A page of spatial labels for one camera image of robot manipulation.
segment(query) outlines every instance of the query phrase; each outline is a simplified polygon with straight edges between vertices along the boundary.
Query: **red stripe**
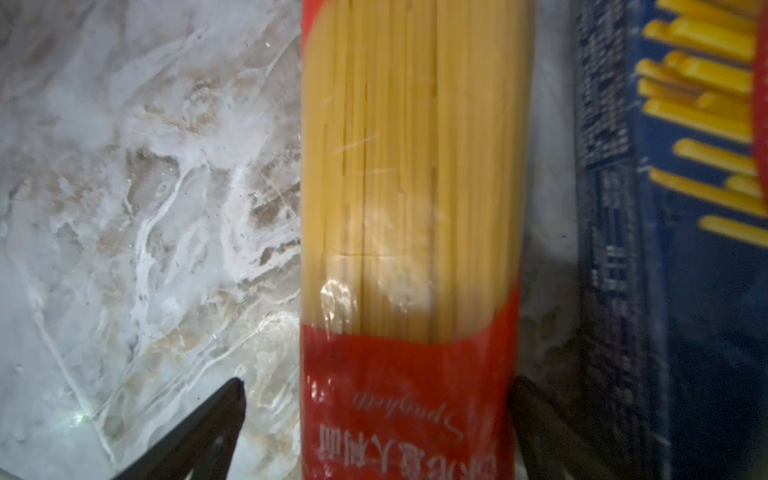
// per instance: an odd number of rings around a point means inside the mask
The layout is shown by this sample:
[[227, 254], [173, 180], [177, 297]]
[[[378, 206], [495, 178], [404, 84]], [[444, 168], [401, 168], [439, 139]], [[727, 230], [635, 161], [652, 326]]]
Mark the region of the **red stripe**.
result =
[[301, 48], [304, 48], [304, 42], [307, 35], [310, 34], [312, 25], [315, 22], [317, 12], [320, 11], [320, 7], [323, 6], [325, 0], [304, 0], [303, 15], [301, 18]]

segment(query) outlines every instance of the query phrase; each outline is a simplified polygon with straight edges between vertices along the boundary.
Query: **spaghetti package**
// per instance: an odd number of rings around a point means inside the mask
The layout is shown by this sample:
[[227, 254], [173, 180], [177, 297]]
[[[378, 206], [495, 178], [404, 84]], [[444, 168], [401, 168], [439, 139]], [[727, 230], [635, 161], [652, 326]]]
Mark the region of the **spaghetti package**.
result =
[[303, 477], [511, 478], [534, 2], [303, 7]]

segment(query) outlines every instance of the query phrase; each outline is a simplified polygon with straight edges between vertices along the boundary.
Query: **marble countertop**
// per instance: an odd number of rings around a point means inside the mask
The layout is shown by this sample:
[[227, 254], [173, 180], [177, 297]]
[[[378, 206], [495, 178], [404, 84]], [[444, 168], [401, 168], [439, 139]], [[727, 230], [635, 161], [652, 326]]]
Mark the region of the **marble countertop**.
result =
[[[570, 402], [570, 11], [539, 4], [520, 369]], [[0, 468], [109, 478], [237, 375], [230, 477], [299, 478], [300, 17], [0, 0]]]

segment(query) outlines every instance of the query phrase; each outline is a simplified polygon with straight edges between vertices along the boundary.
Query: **blue pasta box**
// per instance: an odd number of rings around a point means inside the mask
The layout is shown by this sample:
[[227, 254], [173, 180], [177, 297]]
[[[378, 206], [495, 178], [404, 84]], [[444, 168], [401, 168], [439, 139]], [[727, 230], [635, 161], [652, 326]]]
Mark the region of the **blue pasta box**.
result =
[[768, 478], [760, 8], [577, 0], [584, 397], [633, 477]]

